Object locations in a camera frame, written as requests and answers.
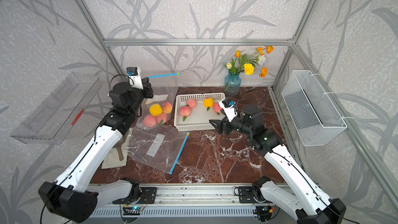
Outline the pink peach bottom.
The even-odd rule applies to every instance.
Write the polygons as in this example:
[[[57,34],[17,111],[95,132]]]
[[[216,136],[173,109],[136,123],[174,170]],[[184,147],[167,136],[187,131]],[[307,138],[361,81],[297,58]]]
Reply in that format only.
[[[162,113],[162,114],[156,116],[156,121],[157,121],[157,125],[165,124],[167,122],[167,114]]]

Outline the white plastic fruit basket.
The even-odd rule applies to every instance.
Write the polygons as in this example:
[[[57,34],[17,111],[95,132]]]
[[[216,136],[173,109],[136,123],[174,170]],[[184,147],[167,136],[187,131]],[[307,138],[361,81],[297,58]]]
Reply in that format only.
[[[174,126],[176,129],[180,132],[214,130],[214,127],[209,123],[209,120],[221,120],[224,115],[217,114],[213,111],[212,107],[209,111],[207,110],[203,101],[210,97],[214,100],[215,104],[226,98],[225,94],[222,92],[177,95],[174,113]],[[186,105],[186,102],[189,99],[195,99],[197,101],[197,106],[191,110],[191,115],[183,120],[183,116],[180,116],[179,110],[181,107]]]

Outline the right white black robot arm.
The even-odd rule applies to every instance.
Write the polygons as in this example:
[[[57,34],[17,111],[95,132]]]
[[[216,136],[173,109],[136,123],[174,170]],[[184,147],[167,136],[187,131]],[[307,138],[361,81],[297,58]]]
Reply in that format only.
[[[264,125],[262,113],[254,105],[244,105],[241,112],[234,101],[218,103],[222,120],[210,120],[219,134],[229,135],[237,131],[246,136],[248,143],[283,177],[293,191],[278,187],[270,178],[263,176],[253,182],[253,198],[264,203],[269,201],[289,214],[298,224],[340,224],[346,206],[340,199],[332,199],[304,172],[293,159],[282,140]]]

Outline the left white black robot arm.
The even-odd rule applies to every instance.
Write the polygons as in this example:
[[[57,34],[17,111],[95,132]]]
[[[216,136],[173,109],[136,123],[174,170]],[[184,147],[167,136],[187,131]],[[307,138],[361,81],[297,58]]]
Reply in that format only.
[[[110,150],[124,137],[139,117],[144,99],[153,98],[149,78],[117,83],[109,91],[112,108],[99,122],[94,136],[58,178],[44,182],[38,190],[44,209],[76,223],[88,219],[99,207],[112,203],[127,203],[140,198],[140,184],[133,179],[120,179],[102,186],[90,186],[90,181]]]

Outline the clear zip-top bag blue zipper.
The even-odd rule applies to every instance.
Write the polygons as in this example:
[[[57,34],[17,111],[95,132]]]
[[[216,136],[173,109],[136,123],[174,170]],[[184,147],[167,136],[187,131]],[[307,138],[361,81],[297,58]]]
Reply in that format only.
[[[143,101],[142,116],[136,122],[138,129],[151,130],[171,119],[180,75],[181,73],[173,73],[149,77],[153,97]]]

